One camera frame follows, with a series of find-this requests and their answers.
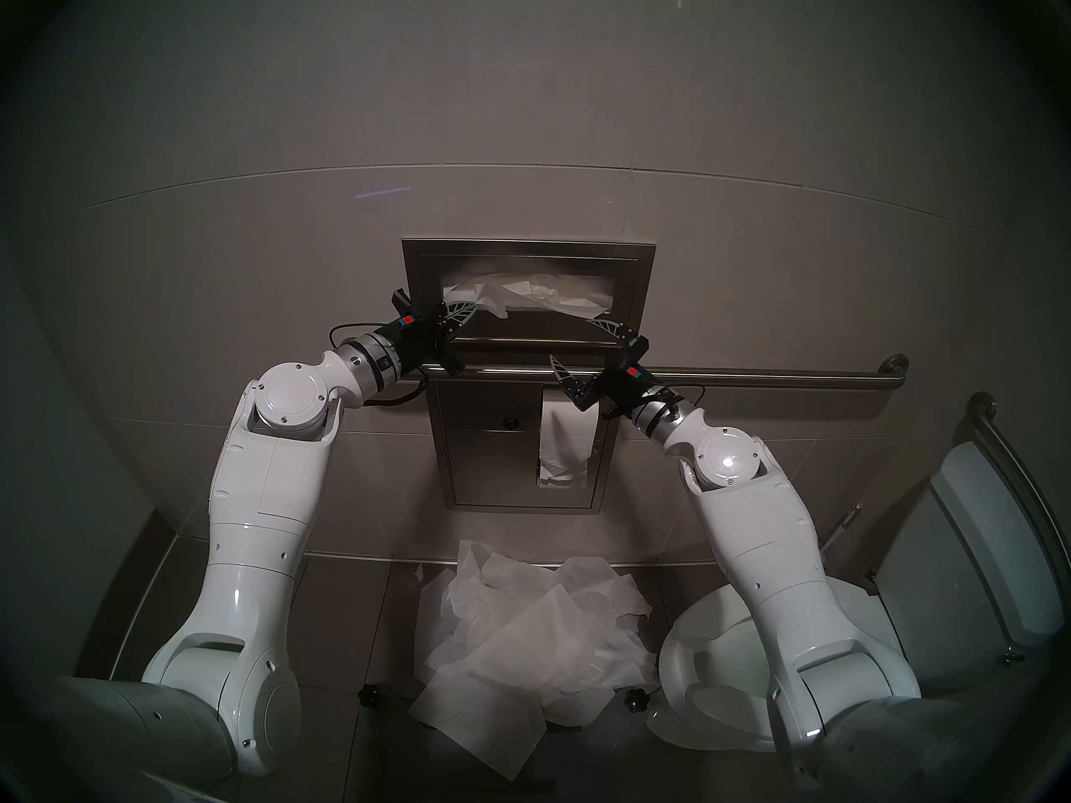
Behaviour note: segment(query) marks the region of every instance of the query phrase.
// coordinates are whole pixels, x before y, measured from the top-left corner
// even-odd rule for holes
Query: black knob
[[[379,685],[365,685],[357,692],[357,698],[361,700],[362,708],[375,708],[383,698],[383,692]]]
[[[651,700],[647,692],[642,687],[634,687],[624,694],[624,707],[630,713],[638,714],[647,710],[647,703]]]

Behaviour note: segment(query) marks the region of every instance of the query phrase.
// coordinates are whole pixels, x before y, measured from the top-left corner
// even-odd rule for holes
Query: toilet paper
[[[602,276],[454,274],[442,277],[442,301],[476,302],[499,319],[511,309],[536,308],[594,319],[614,306],[614,286]]]
[[[539,428],[539,485],[584,486],[599,425],[599,404],[580,411],[559,388],[543,389]]]

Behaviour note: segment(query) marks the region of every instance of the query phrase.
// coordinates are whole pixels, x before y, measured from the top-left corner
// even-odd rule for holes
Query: tiled floor
[[[208,544],[179,537],[146,597],[117,667],[139,679],[197,600]],[[212,790],[246,801],[749,800],[791,798],[776,757],[690,752],[653,737],[642,714],[615,699],[579,732],[548,732],[513,784],[406,713],[422,685],[412,675],[412,632],[424,584],[440,567],[307,558],[290,612],[288,647],[301,684],[301,745],[273,777],[232,777]],[[654,608],[640,637],[658,650],[674,620],[725,584],[716,566],[621,570]],[[365,682],[384,700],[362,709]]]

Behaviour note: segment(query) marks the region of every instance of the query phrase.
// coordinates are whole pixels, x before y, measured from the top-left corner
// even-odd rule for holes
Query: crumpled paper towel
[[[499,319],[507,318],[510,308],[536,307],[594,319],[614,306],[614,289],[602,276],[456,274],[442,277],[442,301],[476,302]]]
[[[462,541],[457,571],[421,591],[409,713],[513,779],[546,730],[592,723],[614,688],[653,686],[636,636],[651,606],[602,558],[555,571]]]

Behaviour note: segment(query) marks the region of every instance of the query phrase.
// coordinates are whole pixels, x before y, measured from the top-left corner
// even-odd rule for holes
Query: toilet bowl
[[[859,630],[902,653],[925,690],[967,688],[1043,648],[1064,623],[1030,525],[972,443],[933,475],[876,576],[880,595],[827,579]],[[685,748],[774,751],[770,668],[743,600],[726,585],[689,607],[659,655],[647,725]]]

